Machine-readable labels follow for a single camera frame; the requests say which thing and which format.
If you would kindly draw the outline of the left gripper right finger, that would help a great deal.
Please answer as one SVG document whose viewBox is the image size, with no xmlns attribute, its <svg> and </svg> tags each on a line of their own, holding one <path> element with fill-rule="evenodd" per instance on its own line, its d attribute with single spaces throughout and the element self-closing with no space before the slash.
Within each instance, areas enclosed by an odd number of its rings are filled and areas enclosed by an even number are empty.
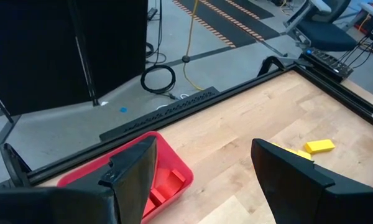
<svg viewBox="0 0 373 224">
<path fill-rule="evenodd" d="M 251 159 L 276 224 L 373 224 L 373 187 L 259 138 Z"/>
</svg>

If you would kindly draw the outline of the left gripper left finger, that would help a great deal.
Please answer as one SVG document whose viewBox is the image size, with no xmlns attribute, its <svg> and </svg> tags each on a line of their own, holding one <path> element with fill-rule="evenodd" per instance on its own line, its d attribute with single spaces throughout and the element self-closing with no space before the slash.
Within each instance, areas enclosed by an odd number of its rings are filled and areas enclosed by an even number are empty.
<svg viewBox="0 0 373 224">
<path fill-rule="evenodd" d="M 1 155 L 11 178 L 0 187 L 0 224 L 140 224 L 150 195 L 157 141 L 148 136 L 66 187 L 32 187 L 30 170 L 9 144 Z"/>
</svg>

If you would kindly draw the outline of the red wooden block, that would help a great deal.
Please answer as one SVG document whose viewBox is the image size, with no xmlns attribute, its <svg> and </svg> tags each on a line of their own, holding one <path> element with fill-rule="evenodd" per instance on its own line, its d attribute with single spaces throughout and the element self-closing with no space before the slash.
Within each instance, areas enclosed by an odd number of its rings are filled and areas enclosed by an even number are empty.
<svg viewBox="0 0 373 224">
<path fill-rule="evenodd" d="M 157 189 L 152 189 L 150 191 L 150 200 L 156 207 L 159 207 L 161 204 L 166 202 L 167 199 L 160 191 Z"/>
</svg>

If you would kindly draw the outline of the yellow wooden block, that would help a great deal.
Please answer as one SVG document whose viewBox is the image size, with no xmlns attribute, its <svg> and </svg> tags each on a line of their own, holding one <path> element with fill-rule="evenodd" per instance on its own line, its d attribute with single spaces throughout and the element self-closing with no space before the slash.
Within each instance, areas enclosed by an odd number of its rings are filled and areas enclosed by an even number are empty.
<svg viewBox="0 0 373 224">
<path fill-rule="evenodd" d="M 307 153 L 307 152 L 305 152 L 305 151 L 289 149 L 289 148 L 286 148 L 286 147 L 279 146 L 279 145 L 276 144 L 276 143 L 274 143 L 274 145 L 275 145 L 275 146 L 278 146 L 278 147 L 280 147 L 280 148 L 282 148 L 282 149 L 284 149 L 284 150 L 286 150 L 286 151 L 288 151 L 288 152 L 291 152 L 291 153 L 293 153 L 293 154 L 296 154 L 296 155 L 298 155 L 298 156 L 300 156 L 300 157 L 303 157 L 303 158 L 305 158 L 305 159 L 308 159 L 308 160 L 310 160 L 310 161 L 312 160 L 312 158 L 311 158 L 311 154 L 309 154 L 309 153 Z"/>
<path fill-rule="evenodd" d="M 304 145 L 306 151 L 310 154 L 332 151 L 335 148 L 334 143 L 330 139 L 309 141 Z"/>
</svg>

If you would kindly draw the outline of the red plastic bin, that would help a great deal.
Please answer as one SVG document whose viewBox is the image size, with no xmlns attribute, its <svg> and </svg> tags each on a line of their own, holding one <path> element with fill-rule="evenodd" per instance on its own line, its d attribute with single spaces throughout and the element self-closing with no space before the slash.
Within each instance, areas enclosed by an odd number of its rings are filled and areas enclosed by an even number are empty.
<svg viewBox="0 0 373 224">
<path fill-rule="evenodd" d="M 83 177 L 91 177 L 93 174 L 97 174 L 98 169 L 109 164 L 110 157 L 131 148 L 149 136 L 155 137 L 157 143 L 157 162 L 155 166 L 154 180 L 150 190 L 157 189 L 166 197 L 167 200 L 161 204 L 161 206 L 156 207 L 150 200 L 149 196 L 145 206 L 143 219 L 141 221 L 141 224 L 148 224 L 151 219 L 176 201 L 193 182 L 193 173 L 191 169 L 158 132 L 150 131 L 145 133 L 138 138 L 93 159 L 91 162 L 83 164 L 80 168 L 71 170 L 58 180 L 56 186 L 69 187 L 71 184 L 76 183 L 76 181 Z"/>
</svg>

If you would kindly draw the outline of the black perforated strip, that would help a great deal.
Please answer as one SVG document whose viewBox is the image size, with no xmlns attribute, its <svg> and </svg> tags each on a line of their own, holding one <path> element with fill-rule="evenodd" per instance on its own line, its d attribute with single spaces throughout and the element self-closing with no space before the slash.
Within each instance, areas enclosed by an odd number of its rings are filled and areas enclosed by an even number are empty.
<svg viewBox="0 0 373 224">
<path fill-rule="evenodd" d="M 181 100 L 178 100 L 172 104 L 163 106 L 151 113 L 141 116 L 140 118 L 111 129 L 103 134 L 100 134 L 99 138 L 101 141 L 107 141 L 118 136 L 127 135 L 133 131 L 137 131 L 140 128 L 150 126 L 161 119 L 169 118 L 175 115 L 177 112 L 192 108 L 213 98 L 218 94 L 219 91 L 215 87 L 209 87 L 203 91 L 190 95 L 186 98 L 182 98 Z"/>
</svg>

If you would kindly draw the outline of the black electronics box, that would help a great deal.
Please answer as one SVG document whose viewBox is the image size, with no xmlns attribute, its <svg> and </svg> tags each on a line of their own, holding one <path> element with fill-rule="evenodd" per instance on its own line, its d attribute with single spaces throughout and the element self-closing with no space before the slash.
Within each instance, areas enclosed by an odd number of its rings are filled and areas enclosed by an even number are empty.
<svg viewBox="0 0 373 224">
<path fill-rule="evenodd" d="M 352 74 L 353 69 L 336 57 L 318 49 L 306 49 L 300 58 L 311 63 L 312 70 L 320 72 L 336 82 L 342 82 Z"/>
</svg>

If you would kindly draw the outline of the black folding partition screen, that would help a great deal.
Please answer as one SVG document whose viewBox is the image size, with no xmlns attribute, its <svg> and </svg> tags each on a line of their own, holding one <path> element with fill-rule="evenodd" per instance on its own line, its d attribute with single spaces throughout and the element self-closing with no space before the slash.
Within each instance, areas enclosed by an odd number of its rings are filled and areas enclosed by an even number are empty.
<svg viewBox="0 0 373 224">
<path fill-rule="evenodd" d="M 0 146 L 26 113 L 99 99 L 145 69 L 148 0 L 0 0 Z"/>
</svg>

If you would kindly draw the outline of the blue office chair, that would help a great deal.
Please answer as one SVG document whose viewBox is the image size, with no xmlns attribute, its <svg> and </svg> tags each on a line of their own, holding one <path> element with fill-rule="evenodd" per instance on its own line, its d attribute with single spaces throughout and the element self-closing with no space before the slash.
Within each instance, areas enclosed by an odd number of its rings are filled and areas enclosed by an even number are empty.
<svg viewBox="0 0 373 224">
<path fill-rule="evenodd" d="M 347 52 L 357 41 L 346 30 L 334 24 L 351 0 L 304 0 L 286 21 L 285 33 L 291 35 L 302 50 Z"/>
</svg>

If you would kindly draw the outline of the black mat orange striped edge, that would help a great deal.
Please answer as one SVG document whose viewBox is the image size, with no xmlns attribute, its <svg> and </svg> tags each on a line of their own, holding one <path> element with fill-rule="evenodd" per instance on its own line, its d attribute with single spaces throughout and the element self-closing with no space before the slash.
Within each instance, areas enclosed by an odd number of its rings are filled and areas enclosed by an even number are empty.
<svg viewBox="0 0 373 224">
<path fill-rule="evenodd" d="M 280 36 L 280 33 L 261 22 L 274 15 L 249 0 L 200 0 L 200 3 L 243 30 L 260 42 Z"/>
<path fill-rule="evenodd" d="M 255 38 L 235 25 L 219 12 L 198 0 L 194 13 L 194 21 L 213 33 L 231 48 L 243 47 L 256 43 Z"/>
</svg>

